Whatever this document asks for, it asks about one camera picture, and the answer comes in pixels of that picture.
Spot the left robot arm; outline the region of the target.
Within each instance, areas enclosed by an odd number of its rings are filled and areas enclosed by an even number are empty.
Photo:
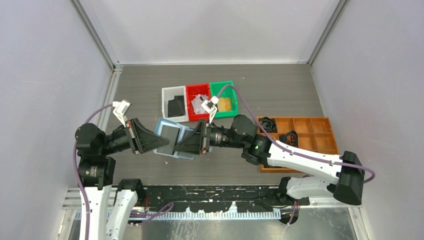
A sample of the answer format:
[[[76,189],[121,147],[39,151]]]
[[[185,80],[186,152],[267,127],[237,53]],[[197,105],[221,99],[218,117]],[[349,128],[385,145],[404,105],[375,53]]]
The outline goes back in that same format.
[[[80,187],[81,240],[120,240],[124,236],[134,207],[146,201],[140,179],[123,179],[115,192],[112,213],[108,213],[116,161],[112,154],[131,150],[135,155],[169,144],[169,140],[145,128],[137,118],[127,120],[106,134],[93,123],[85,123],[75,132],[74,157],[80,157],[76,169]]]

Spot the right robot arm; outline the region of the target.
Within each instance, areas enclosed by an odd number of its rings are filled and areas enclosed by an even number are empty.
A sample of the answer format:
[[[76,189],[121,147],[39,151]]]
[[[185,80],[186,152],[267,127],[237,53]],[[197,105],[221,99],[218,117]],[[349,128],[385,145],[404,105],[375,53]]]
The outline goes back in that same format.
[[[365,168],[357,155],[313,152],[269,138],[258,132],[258,125],[245,115],[237,115],[229,128],[199,120],[193,132],[175,144],[176,152],[207,154],[210,147],[241,149],[241,157],[255,166],[285,167],[308,176],[283,177],[277,198],[291,205],[308,197],[331,196],[337,201],[362,204]]]

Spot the blue leather card holder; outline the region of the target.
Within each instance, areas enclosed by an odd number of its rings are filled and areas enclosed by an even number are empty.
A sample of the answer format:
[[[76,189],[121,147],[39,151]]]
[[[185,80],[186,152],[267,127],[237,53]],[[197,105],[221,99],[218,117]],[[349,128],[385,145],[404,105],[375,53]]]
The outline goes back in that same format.
[[[193,160],[194,154],[178,152],[174,147],[184,137],[188,136],[194,131],[193,127],[183,125],[165,118],[160,118],[157,122],[155,134],[169,140],[169,144],[155,149],[153,152],[158,155],[173,157],[176,159]]]

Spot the grey card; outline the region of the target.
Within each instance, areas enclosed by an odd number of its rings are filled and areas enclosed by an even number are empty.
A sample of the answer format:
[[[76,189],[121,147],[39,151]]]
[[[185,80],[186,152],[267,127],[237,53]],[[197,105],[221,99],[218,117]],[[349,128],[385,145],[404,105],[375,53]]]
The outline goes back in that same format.
[[[161,129],[160,135],[166,138],[169,143],[157,149],[158,154],[173,155],[174,146],[178,140],[180,129],[178,127],[164,125]]]

